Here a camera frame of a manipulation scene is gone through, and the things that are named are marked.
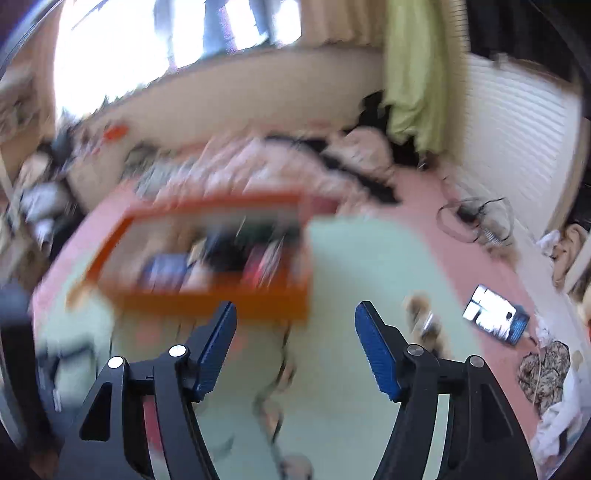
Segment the silver screw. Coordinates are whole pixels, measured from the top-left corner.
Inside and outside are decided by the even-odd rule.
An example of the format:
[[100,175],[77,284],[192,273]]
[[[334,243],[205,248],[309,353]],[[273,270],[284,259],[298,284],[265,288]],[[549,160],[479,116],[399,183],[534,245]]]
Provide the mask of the silver screw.
[[409,345],[407,348],[407,352],[410,353],[412,356],[421,356],[425,350],[422,346],[416,345],[415,343]]
[[107,365],[109,365],[109,368],[119,368],[123,365],[123,359],[120,356],[114,356],[107,362]]
[[482,368],[484,367],[484,360],[481,357],[474,355],[470,357],[470,364],[473,367]]
[[185,347],[184,345],[175,345],[175,346],[170,347],[168,354],[170,356],[183,356],[186,351],[187,351],[187,347]]

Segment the orange tray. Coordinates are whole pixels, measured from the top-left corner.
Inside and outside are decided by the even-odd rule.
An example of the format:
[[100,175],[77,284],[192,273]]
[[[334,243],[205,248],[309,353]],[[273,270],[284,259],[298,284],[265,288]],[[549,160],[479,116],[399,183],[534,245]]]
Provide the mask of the orange tray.
[[96,287],[113,305],[122,311],[156,316],[209,317],[221,301],[231,301],[240,321],[303,322],[308,318],[309,294],[312,282],[312,254],[307,236],[302,236],[299,257],[301,270],[298,280],[288,281],[285,263],[268,286],[252,288],[241,283],[241,273],[215,274],[205,290],[180,292],[152,291],[141,287],[123,286],[101,278],[109,256],[129,227],[138,220],[162,218],[177,214],[206,214],[212,210],[244,210],[249,208],[285,208],[297,210],[304,230],[315,215],[334,214],[338,202],[326,197],[301,193],[248,193],[209,196],[166,207],[142,207],[130,210],[111,236],[105,241],[86,272],[85,285]]

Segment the patterned cloth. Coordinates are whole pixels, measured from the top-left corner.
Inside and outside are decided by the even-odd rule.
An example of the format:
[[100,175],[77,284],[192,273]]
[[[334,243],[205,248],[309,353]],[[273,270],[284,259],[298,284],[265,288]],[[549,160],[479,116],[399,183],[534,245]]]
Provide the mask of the patterned cloth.
[[534,406],[540,415],[562,400],[562,388],[569,368],[569,347],[558,341],[549,344],[545,352],[542,350],[541,369],[537,353],[530,353],[521,361],[517,381],[529,401],[535,395]]

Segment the window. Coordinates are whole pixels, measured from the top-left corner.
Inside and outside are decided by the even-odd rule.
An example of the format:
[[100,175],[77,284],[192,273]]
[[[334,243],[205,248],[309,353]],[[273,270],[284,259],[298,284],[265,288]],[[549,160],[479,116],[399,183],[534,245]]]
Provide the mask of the window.
[[75,117],[199,59],[300,37],[298,0],[67,0],[58,110]]

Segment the beige curtain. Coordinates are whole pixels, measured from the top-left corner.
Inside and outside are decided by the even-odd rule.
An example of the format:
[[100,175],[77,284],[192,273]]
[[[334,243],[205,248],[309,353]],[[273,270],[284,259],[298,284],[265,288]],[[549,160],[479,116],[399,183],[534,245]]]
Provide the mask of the beige curtain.
[[56,95],[53,82],[53,66],[61,11],[65,3],[60,3],[49,13],[13,61],[13,64],[28,63],[34,72],[34,84],[40,108],[41,137],[53,137],[55,133]]
[[300,0],[300,14],[302,45],[384,43],[386,0]]

